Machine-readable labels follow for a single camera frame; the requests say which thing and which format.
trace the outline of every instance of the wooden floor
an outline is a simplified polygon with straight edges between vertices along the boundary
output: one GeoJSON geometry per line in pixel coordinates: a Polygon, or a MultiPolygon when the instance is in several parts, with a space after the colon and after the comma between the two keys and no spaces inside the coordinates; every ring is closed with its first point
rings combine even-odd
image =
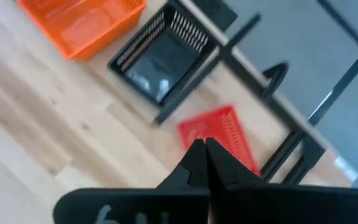
{"type": "MultiPolygon", "coordinates": [[[[149,4],[139,26],[162,3],[149,4]]],[[[155,187],[184,154],[177,122],[226,103],[236,105],[260,166],[286,136],[248,90],[219,76],[223,66],[162,127],[151,126],[156,109],[106,69],[134,32],[88,62],[67,62],[14,1],[0,0],[0,223],[51,223],[59,197],[80,187],[155,187]]],[[[327,155],[323,167],[333,167],[327,155]]],[[[336,171],[307,181],[351,184],[336,171]]]]}

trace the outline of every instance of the gray floor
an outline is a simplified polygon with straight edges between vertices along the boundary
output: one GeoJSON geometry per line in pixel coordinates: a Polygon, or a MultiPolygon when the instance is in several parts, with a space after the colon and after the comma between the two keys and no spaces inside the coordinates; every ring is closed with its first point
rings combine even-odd
{"type": "MultiPolygon", "coordinates": [[[[239,15],[233,35],[256,12],[262,21],[240,44],[260,70],[281,61],[290,70],[280,91],[309,116],[358,57],[358,46],[316,1],[225,0],[239,15]]],[[[331,0],[358,28],[358,0],[331,0]]],[[[358,76],[318,124],[358,171],[358,76]]]]}

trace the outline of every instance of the mesh basket side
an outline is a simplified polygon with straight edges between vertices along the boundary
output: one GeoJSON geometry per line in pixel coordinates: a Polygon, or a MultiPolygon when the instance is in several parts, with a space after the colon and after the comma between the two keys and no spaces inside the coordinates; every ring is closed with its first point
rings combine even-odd
{"type": "Polygon", "coordinates": [[[152,22],[149,22],[137,38],[128,46],[128,48],[117,59],[117,65],[123,72],[139,56],[140,53],[154,40],[154,38],[165,27],[165,13],[162,11],[152,22]]]}
{"type": "Polygon", "coordinates": [[[170,29],[199,53],[208,42],[208,36],[178,11],[175,11],[170,29]]]}

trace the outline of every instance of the black basket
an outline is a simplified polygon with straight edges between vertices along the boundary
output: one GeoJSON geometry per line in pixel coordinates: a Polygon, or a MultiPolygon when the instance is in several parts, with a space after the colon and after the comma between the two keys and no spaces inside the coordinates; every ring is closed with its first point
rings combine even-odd
{"type": "Polygon", "coordinates": [[[166,3],[108,67],[152,103],[163,106],[215,47],[189,18],[166,3]]]}

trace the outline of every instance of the red basket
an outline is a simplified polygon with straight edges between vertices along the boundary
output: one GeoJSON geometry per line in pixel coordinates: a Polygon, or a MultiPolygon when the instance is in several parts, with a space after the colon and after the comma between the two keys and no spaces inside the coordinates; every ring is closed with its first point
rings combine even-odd
{"type": "Polygon", "coordinates": [[[259,169],[244,137],[232,105],[201,114],[178,124],[181,141],[187,150],[195,139],[215,138],[227,151],[253,173],[259,169]]]}

